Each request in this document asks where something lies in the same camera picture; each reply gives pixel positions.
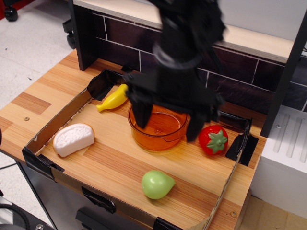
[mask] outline vent grille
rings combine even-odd
[[[307,113],[281,106],[261,161],[307,178]]]

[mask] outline green leaves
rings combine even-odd
[[[224,136],[222,130],[220,130],[218,133],[209,133],[209,137],[211,141],[207,144],[207,147],[212,149],[213,154],[224,150],[225,143],[228,141],[228,138]]]

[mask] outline gray floor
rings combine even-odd
[[[36,0],[18,11],[18,20],[0,20],[0,109],[66,57],[72,49],[62,23],[70,18],[63,0]],[[0,153],[0,168],[14,160]],[[0,170],[7,200],[49,223],[17,165]]]

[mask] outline black cable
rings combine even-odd
[[[14,166],[14,165],[16,165],[16,163],[14,163],[14,164],[10,164],[10,165],[7,165],[7,166],[4,166],[4,167],[0,168],[0,170],[1,170],[1,169],[6,169],[6,168],[9,168],[9,167]]]
[[[30,230],[30,222],[28,217],[25,215],[25,213],[22,211],[21,208],[19,208],[16,205],[8,205],[8,204],[0,204],[0,208],[2,209],[9,209],[12,210],[14,212],[16,212],[17,214],[19,214],[19,216],[21,216],[21,218],[24,220],[24,224],[25,224],[25,230]]]

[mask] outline black tape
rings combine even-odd
[[[232,145],[230,146],[229,150],[226,153],[226,157],[229,159],[232,159],[233,161],[236,161],[238,158],[238,152],[239,149],[242,145],[244,136],[243,135],[238,135]]]
[[[153,230],[183,230],[176,225],[157,217],[157,219],[154,222]]]
[[[123,75],[105,69],[91,80],[87,90],[93,98],[101,101],[114,85],[123,82]]]
[[[1,142],[2,142],[2,131],[1,131],[1,127],[0,127],[0,146],[1,146]]]
[[[53,181],[54,181],[54,176],[52,175],[51,167],[53,167],[53,168],[55,168],[55,169],[57,169],[61,172],[65,171],[63,168],[61,168],[60,166],[55,164],[53,161],[51,161],[47,157],[45,157],[43,155],[36,156],[27,147],[23,148],[23,155],[24,155],[25,162],[27,163],[27,166],[30,169],[33,169],[34,171],[42,174],[43,176],[45,176],[45,177],[47,177],[47,178],[49,178]]]
[[[246,146],[243,150],[243,153],[242,153],[242,156],[241,156],[241,159],[240,159],[240,162],[239,162],[240,164],[248,166],[250,159],[251,159],[251,157],[252,157],[252,155],[255,151],[255,148],[257,146],[258,141],[259,141],[259,139],[253,137],[252,135],[250,135],[248,137],[248,140],[246,142]]]
[[[130,73],[130,72],[133,71],[133,68],[131,68],[130,66],[123,66],[123,67],[121,68],[121,71],[124,71],[124,72],[126,72],[126,73]]]
[[[116,206],[111,200],[101,195],[98,195],[84,187],[82,187],[82,192],[83,195],[88,198],[93,204],[98,205],[99,207],[103,207],[106,211],[112,214],[116,212]]]
[[[241,130],[245,130],[246,127],[248,126],[248,123],[250,122],[250,120],[248,119],[233,114],[229,114],[223,111],[220,111],[220,113],[221,113],[220,121]]]

